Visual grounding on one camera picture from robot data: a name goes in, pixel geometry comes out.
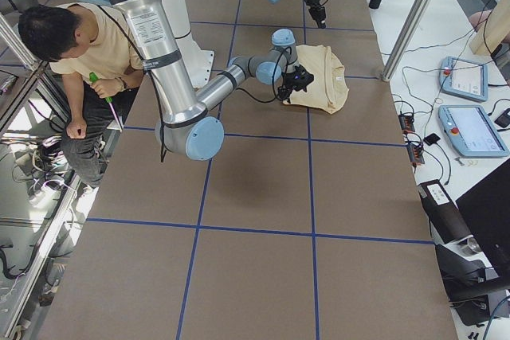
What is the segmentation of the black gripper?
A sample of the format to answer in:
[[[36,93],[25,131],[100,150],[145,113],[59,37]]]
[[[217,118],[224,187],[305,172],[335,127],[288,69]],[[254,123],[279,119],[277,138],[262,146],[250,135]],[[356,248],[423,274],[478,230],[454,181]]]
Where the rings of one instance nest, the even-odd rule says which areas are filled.
[[[282,84],[277,89],[277,99],[279,101],[290,101],[290,96],[296,88],[300,80],[300,76],[295,73],[285,73],[282,77]]]
[[[309,8],[309,13],[319,29],[326,28],[326,10],[321,5],[321,0],[304,0]]]

